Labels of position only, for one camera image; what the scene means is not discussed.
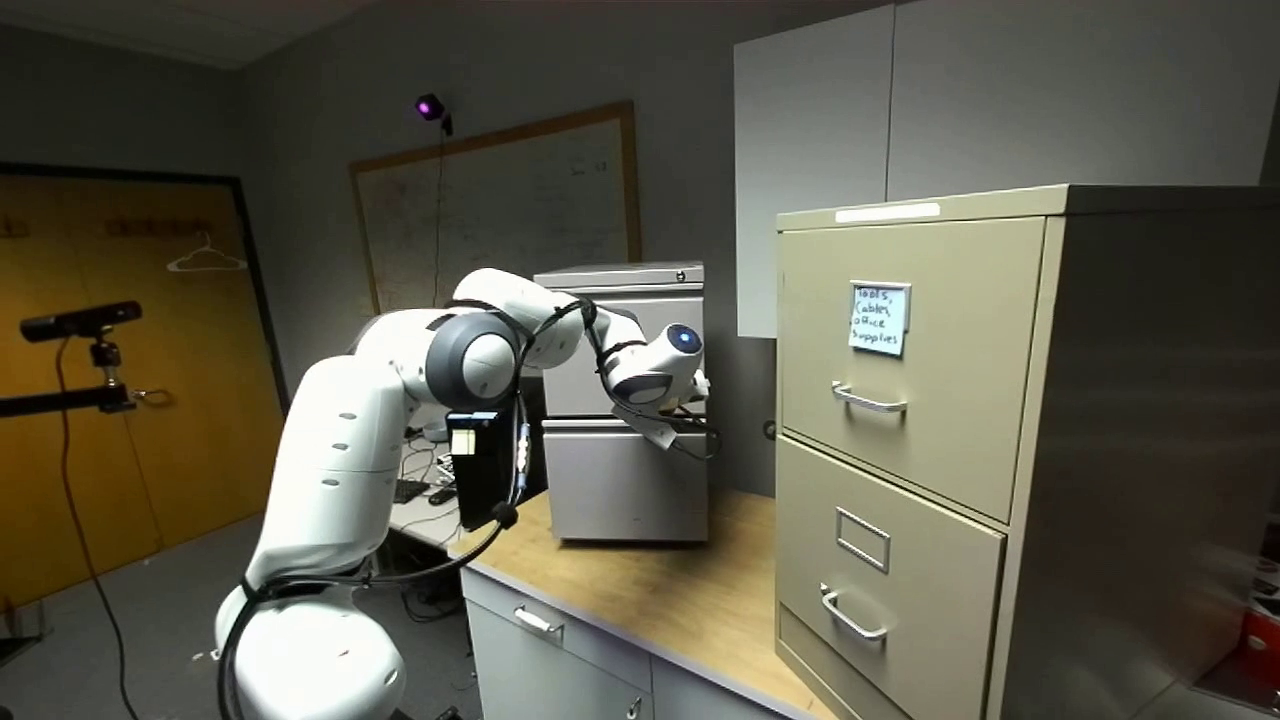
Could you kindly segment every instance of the filing cabinet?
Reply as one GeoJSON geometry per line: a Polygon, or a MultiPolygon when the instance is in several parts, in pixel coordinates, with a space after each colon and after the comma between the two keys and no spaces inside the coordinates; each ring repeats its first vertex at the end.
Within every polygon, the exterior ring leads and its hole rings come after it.
{"type": "Polygon", "coordinates": [[[1280,195],[779,217],[777,649],[845,715],[1141,715],[1220,663],[1280,473],[1280,195]]]}

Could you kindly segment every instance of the cable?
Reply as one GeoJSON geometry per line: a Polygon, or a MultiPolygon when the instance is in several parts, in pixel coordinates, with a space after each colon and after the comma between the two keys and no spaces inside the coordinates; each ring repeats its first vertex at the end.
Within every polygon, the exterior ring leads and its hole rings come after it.
{"type": "MultiPolygon", "coordinates": [[[[57,371],[57,389],[58,389],[58,391],[67,391],[65,354],[67,354],[67,342],[58,342],[57,362],[50,362],[50,371],[57,371]]],[[[89,553],[89,535],[85,535],[85,522],[79,522],[79,503],[77,503],[77,487],[70,487],[70,415],[67,415],[67,408],[58,408],[57,415],[58,415],[58,433],[65,433],[65,449],[58,449],[65,501],[67,501],[67,514],[70,514],[70,527],[77,527],[77,543],[79,543],[79,556],[85,556],[91,591],[94,591],[94,599],[102,603],[109,625],[110,625],[110,646],[117,646],[117,692],[121,692],[124,713],[136,720],[136,705],[131,705],[131,697],[128,697],[128,649],[124,649],[124,632],[121,632],[110,598],[109,598],[102,581],[94,578],[94,565],[91,565],[91,553],[89,553]]]]}

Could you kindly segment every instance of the wall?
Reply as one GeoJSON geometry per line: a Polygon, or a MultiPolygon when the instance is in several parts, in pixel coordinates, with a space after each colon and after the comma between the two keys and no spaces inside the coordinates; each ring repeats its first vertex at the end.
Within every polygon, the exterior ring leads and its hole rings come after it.
{"type": "Polygon", "coordinates": [[[241,171],[234,76],[0,30],[0,165],[241,171]]]}
{"type": "Polygon", "coordinates": [[[385,0],[244,73],[247,202],[283,371],[347,354],[373,316],[352,162],[637,99],[649,262],[706,266],[721,480],[771,493],[771,345],[733,327],[733,45],[861,9],[790,0],[385,0]]]}

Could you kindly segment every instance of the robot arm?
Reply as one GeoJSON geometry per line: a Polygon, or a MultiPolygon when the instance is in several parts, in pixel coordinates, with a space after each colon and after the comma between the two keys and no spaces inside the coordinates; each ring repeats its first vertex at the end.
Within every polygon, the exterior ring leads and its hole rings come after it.
{"type": "Polygon", "coordinates": [[[352,356],[313,365],[283,422],[258,543],[214,613],[220,674],[234,676],[223,686],[265,715],[386,715],[401,652],[338,578],[386,535],[404,430],[518,405],[518,377],[563,365],[579,342],[617,415],[658,443],[706,391],[693,327],[643,342],[630,316],[495,270],[464,277],[453,310],[377,316],[352,356]]]}

